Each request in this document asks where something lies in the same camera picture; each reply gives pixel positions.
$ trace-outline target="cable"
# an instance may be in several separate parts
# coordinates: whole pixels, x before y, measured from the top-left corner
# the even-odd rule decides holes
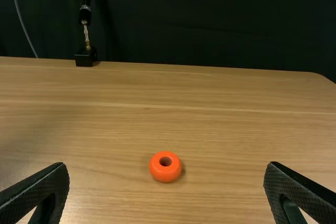
[[[20,23],[21,23],[23,32],[24,32],[25,35],[26,35],[26,38],[27,38],[28,43],[29,43],[29,45],[30,45],[30,48],[32,49],[32,51],[33,51],[33,53],[34,53],[35,58],[38,58],[38,55],[37,55],[37,53],[36,53],[36,51],[35,51],[35,48],[34,48],[32,42],[30,41],[30,38],[29,38],[28,32],[27,32],[27,30],[26,30],[25,24],[23,23],[23,20],[22,20],[22,17],[21,17],[21,12],[20,12],[20,9],[19,9],[17,0],[14,0],[14,4],[15,4],[15,8],[16,8],[16,13],[17,13],[17,15],[19,16],[19,20],[20,20]]]

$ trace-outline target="dark curtain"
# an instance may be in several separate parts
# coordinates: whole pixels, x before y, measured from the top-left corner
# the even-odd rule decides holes
[[[83,47],[81,0],[18,0],[41,58]],[[336,81],[336,0],[93,0],[103,61],[312,71]],[[0,55],[33,57],[13,0],[2,0]]]

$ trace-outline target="orange ring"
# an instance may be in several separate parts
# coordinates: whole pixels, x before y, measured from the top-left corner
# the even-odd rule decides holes
[[[151,158],[149,170],[156,180],[164,183],[173,182],[181,175],[182,163],[172,152],[158,152]]]

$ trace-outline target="hole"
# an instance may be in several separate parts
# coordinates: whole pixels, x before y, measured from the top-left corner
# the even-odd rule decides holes
[[[172,164],[172,159],[170,157],[161,157],[159,162],[162,166],[170,166]]]
[[[306,222],[308,224],[318,224],[313,218],[311,218],[305,211],[303,211],[301,208],[299,208],[303,217],[306,219]]]
[[[29,213],[24,215],[22,217],[22,219],[19,220],[16,224],[27,224],[27,223],[29,223],[29,220],[30,220],[31,216],[33,215],[35,209],[36,209],[36,207],[34,207]]]

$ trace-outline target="black clamp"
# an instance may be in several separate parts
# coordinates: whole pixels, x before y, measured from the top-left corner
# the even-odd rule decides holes
[[[75,54],[75,62],[77,67],[93,67],[98,61],[97,51],[91,45],[89,39],[88,26],[91,24],[91,0],[83,0],[83,4],[79,10],[79,24],[83,26],[85,35],[85,48],[80,49]]]

